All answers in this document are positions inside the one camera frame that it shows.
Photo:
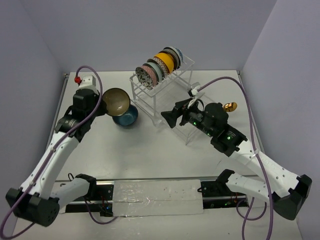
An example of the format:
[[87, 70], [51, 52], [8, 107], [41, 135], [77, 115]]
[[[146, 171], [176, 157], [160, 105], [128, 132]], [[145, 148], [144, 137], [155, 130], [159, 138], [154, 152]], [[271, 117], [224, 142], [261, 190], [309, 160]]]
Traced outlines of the beige bowl black rim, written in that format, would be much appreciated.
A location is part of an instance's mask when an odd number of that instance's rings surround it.
[[116, 87], [106, 90], [102, 95], [102, 101], [106, 105], [106, 114], [112, 117], [122, 116], [131, 105], [128, 93]]

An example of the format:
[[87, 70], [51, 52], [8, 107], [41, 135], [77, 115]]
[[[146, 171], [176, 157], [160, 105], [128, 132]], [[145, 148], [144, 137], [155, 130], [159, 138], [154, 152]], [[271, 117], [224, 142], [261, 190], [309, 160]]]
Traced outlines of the pink patterned bowl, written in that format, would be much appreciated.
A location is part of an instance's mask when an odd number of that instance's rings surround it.
[[158, 84], [158, 74], [156, 70], [149, 63], [144, 63], [142, 66], [143, 69], [149, 74], [152, 81], [152, 86], [155, 87]]

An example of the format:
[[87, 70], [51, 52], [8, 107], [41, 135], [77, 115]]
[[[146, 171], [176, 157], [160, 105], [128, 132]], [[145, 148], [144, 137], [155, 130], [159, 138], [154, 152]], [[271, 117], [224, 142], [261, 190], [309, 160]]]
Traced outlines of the dark blue ceramic bowl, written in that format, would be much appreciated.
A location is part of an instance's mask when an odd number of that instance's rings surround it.
[[134, 124], [139, 117], [138, 109], [134, 105], [130, 105], [128, 110], [120, 116], [113, 116], [113, 122], [121, 127], [128, 127]]

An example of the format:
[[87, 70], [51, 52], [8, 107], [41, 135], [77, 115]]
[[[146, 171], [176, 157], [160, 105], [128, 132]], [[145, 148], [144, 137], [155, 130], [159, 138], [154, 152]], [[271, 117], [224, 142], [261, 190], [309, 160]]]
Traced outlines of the red patterned white bowl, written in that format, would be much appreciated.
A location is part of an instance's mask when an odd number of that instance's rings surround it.
[[169, 69], [168, 69], [167, 65], [165, 64], [165, 62], [156, 56], [154, 56], [152, 59], [160, 66], [160, 68], [163, 71], [163, 77], [166, 78], [169, 74]]

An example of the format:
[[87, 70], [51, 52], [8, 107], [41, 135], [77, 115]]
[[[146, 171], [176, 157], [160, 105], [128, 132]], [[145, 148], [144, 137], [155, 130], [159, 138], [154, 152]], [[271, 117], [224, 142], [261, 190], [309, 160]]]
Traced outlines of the leaf patterned bowl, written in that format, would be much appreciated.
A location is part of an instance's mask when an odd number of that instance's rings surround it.
[[138, 66], [135, 69], [135, 74], [140, 84], [148, 90], [153, 89], [153, 84], [150, 75], [144, 70], [143, 66]]

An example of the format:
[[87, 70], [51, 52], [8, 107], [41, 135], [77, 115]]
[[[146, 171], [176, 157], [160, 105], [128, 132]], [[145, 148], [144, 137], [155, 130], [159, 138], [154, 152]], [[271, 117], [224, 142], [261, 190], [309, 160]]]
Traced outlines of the light green ceramic bowl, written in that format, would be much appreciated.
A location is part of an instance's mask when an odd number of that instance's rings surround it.
[[158, 75], [158, 81], [161, 82], [164, 79], [164, 72], [161, 68], [161, 66], [153, 59], [148, 59], [147, 64], [153, 67], [153, 69], [156, 71]]

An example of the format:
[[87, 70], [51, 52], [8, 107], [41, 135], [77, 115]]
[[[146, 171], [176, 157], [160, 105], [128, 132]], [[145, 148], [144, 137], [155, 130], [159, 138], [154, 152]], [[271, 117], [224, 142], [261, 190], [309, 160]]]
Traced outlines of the yellow bowl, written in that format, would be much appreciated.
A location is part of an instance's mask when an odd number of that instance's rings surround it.
[[154, 57], [162, 60], [166, 67], [168, 68], [168, 73], [171, 74], [174, 70], [174, 59], [168, 53], [159, 52]]

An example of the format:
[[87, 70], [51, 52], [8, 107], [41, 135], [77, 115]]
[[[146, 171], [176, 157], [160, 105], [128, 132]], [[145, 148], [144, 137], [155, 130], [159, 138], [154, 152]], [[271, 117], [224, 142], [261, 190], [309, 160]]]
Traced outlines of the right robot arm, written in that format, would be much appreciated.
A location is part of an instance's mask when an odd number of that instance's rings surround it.
[[277, 164], [239, 130], [228, 124], [229, 115], [221, 103], [209, 103], [202, 110], [198, 101], [186, 99], [175, 103], [172, 110], [161, 112], [170, 128], [191, 124], [210, 137], [211, 145], [220, 153], [244, 165], [261, 180], [244, 177], [225, 169], [217, 178], [217, 190], [227, 196], [243, 193], [273, 205], [273, 210], [287, 220], [295, 220], [312, 185], [307, 175], [301, 176]]

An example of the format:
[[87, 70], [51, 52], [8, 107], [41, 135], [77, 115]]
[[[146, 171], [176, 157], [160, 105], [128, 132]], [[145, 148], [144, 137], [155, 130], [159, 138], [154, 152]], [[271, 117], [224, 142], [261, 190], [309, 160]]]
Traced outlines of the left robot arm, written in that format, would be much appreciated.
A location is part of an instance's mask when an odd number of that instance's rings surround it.
[[50, 226], [59, 210], [77, 198], [93, 199], [98, 193], [96, 178], [78, 174], [53, 192], [54, 183], [71, 153], [83, 140], [97, 116], [105, 114], [106, 104], [98, 90], [78, 89], [72, 105], [57, 122], [50, 144], [30, 176], [18, 189], [5, 196], [16, 217], [43, 227]]

